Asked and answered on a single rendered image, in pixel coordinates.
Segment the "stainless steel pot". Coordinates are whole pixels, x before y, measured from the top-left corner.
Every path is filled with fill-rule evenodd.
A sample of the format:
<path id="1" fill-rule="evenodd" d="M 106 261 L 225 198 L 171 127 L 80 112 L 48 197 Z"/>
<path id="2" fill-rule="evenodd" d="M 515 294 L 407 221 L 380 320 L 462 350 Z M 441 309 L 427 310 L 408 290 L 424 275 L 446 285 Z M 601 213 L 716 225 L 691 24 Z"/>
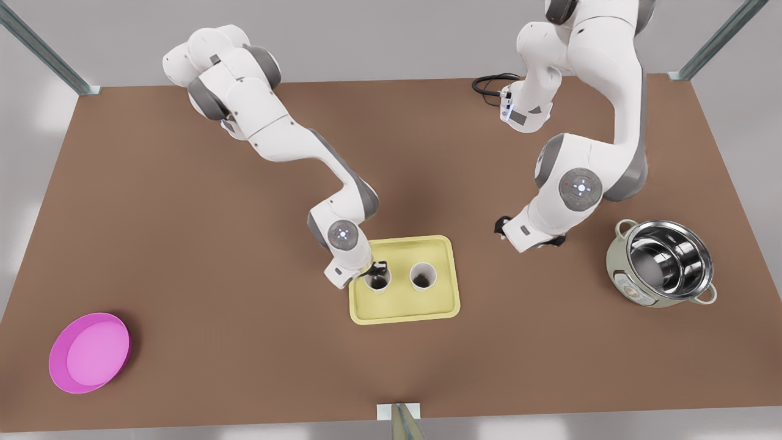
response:
<path id="1" fill-rule="evenodd" d="M 606 270 L 618 292 L 643 307 L 713 304 L 714 262 L 701 238 L 670 220 L 615 225 L 615 239 L 606 254 Z"/>

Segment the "silver frame post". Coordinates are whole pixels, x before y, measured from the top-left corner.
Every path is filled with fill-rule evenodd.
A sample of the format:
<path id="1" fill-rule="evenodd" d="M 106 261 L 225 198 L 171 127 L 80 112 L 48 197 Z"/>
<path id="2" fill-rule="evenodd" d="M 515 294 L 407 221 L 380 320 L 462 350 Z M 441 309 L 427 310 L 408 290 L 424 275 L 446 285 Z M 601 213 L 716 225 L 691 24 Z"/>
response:
<path id="1" fill-rule="evenodd" d="M 421 420 L 420 403 L 377 404 L 376 418 L 391 422 L 392 440 L 426 440 L 418 424 Z"/>
<path id="2" fill-rule="evenodd" d="M 4 0 L 0 0 L 0 25 L 80 97 L 100 94 L 100 86 L 93 86 L 81 78 Z"/>
<path id="3" fill-rule="evenodd" d="M 696 51 L 683 67 L 667 73 L 670 81 L 692 81 L 693 78 L 745 27 L 770 0 L 743 0 L 731 16 Z"/>

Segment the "yellow rectangular tray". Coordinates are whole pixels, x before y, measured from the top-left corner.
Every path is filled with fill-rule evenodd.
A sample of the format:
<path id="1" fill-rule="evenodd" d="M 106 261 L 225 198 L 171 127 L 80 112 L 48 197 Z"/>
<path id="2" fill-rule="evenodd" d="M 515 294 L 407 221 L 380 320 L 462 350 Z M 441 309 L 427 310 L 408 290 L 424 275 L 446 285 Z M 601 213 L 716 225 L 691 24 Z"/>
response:
<path id="1" fill-rule="evenodd" d="M 451 318 L 461 301 L 451 241 L 445 236 L 388 238 L 370 241 L 377 261 L 387 261 L 391 282 L 383 293 L 370 290 L 361 277 L 349 285 L 349 314 L 359 325 L 414 322 Z M 437 281 L 424 292 L 414 290 L 409 272 L 428 262 Z"/>

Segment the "pink round plate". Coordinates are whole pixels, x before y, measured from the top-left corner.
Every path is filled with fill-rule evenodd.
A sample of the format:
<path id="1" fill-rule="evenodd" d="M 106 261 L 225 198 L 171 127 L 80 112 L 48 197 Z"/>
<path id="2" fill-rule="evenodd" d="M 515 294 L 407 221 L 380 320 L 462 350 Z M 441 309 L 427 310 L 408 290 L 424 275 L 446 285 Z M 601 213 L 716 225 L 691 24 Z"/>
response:
<path id="1" fill-rule="evenodd" d="M 70 323 L 48 356 L 53 384 L 69 394 L 94 392 L 128 364 L 132 339 L 128 327 L 110 313 L 90 313 Z"/>

